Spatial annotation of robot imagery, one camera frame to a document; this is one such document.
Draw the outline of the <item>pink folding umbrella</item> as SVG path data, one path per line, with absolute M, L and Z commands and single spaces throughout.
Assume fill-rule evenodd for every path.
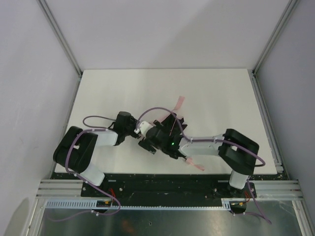
M 174 106 L 174 108 L 171 110 L 171 112 L 175 113 L 176 111 L 179 111 L 180 108 L 181 108 L 181 106 L 182 106 L 182 104 L 183 104 L 183 102 L 184 102 L 184 100 L 185 100 L 185 97 L 179 96 L 179 98 L 178 98 L 178 100 L 177 100 L 177 103 L 176 103 L 176 105 Z M 160 117 L 160 118 L 158 119 L 158 121 L 159 121 L 160 123 L 162 123 L 163 121 L 166 120 L 167 117 L 168 117 L 168 115 L 165 115 L 165 116 L 163 116 L 163 117 Z M 172 126 L 171 126 L 170 133 L 169 133 L 170 135 L 172 134 L 172 131 L 173 131 L 174 127 L 175 127 L 175 123 L 176 123 L 176 120 L 174 120 L 174 122 L 173 122 L 173 124 L 172 124 Z M 192 158 L 190 158 L 190 157 L 189 157 L 189 158 L 183 157 L 183 161 L 184 161 L 186 164 L 188 164 L 188 165 L 191 165 L 191 166 L 196 167 L 197 169 L 199 169 L 199 170 L 202 171 L 202 172 L 205 171 L 204 166 L 199 165 L 199 164 L 194 164 Z

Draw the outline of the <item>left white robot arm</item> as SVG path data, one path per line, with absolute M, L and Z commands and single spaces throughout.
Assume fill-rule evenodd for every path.
M 109 127 L 92 126 L 86 123 L 89 118 L 102 118 L 111 121 Z M 66 171 L 94 186 L 101 186 L 105 174 L 92 163 L 94 149 L 104 146 L 118 146 L 127 136 L 138 139 L 134 132 L 137 120 L 128 112 L 119 112 L 115 119 L 102 116 L 87 116 L 84 130 L 77 126 L 68 129 L 53 154 L 53 160 L 65 167 Z

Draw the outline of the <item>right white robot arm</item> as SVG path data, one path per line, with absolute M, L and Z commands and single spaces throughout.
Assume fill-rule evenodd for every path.
M 228 186 L 243 190 L 256 166 L 259 145 L 234 129 L 211 137 L 188 137 L 184 119 L 170 113 L 162 121 L 139 120 L 135 133 L 142 135 L 139 145 L 151 153 L 160 150 L 173 159 L 183 158 L 192 164 L 197 155 L 218 156 L 231 169 Z

